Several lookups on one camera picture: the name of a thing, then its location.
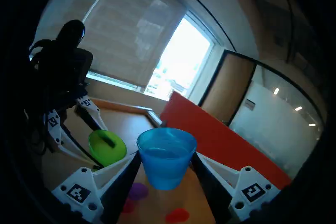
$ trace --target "window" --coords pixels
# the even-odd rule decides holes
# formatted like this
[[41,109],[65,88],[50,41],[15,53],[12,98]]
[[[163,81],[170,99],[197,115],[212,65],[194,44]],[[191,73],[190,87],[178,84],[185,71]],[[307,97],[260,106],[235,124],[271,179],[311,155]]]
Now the window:
[[173,91],[188,97],[213,42],[185,16],[163,51],[144,94],[169,100]]

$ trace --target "purple disc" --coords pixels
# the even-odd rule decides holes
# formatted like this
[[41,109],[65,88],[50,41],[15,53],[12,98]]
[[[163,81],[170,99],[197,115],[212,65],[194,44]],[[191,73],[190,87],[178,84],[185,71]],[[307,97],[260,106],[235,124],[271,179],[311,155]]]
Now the purple disc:
[[129,199],[141,200],[148,195],[148,188],[142,183],[134,183],[129,191]]

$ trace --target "wooden table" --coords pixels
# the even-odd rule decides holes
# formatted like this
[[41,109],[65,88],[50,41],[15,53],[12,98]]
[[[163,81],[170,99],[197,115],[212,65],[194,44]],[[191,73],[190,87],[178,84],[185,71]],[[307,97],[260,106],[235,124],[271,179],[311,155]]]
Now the wooden table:
[[[108,129],[116,133],[127,146],[127,155],[137,151],[138,136],[149,129],[158,127],[160,119],[151,109],[122,105],[91,99],[101,109],[101,117]],[[72,136],[89,151],[88,136],[92,130],[74,113],[68,109],[68,119],[65,125]],[[65,157],[60,153],[51,154],[49,151],[42,158],[42,175],[45,186],[53,190],[79,167],[86,163]],[[143,170],[142,165],[134,182],[147,186],[149,195],[136,202],[132,213],[122,213],[119,223],[160,224],[165,223],[165,215],[176,208],[184,208],[190,218],[185,223],[215,223],[209,205],[203,194],[196,174],[188,168],[181,184],[174,190],[160,191],[153,188]]]

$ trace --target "blue plastic cup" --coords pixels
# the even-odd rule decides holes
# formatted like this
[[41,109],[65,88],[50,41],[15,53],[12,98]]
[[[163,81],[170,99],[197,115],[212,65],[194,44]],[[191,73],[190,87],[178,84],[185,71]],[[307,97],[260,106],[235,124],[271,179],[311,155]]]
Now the blue plastic cup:
[[172,128],[145,131],[137,144],[148,181],[159,190],[180,184],[197,146],[191,134]]

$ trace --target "window sill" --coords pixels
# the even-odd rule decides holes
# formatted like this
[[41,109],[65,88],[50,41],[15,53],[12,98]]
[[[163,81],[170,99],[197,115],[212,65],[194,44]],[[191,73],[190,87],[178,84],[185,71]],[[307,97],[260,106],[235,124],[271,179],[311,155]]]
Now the window sill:
[[128,84],[122,84],[120,82],[113,81],[113,78],[105,77],[105,76],[100,75],[100,74],[98,75],[98,74],[93,73],[93,72],[88,72],[86,77],[89,78],[89,79],[94,79],[94,80],[109,84],[109,85],[113,85],[113,86],[121,87],[121,88],[130,90],[130,91],[138,92],[138,93],[141,93],[143,95],[150,96],[150,97],[153,97],[153,98],[156,98],[156,99],[159,99],[159,100],[169,101],[169,99],[162,99],[162,98],[156,97],[154,95],[144,93],[144,92],[142,92],[141,87],[135,87],[135,86],[131,86],[131,85],[128,85]]

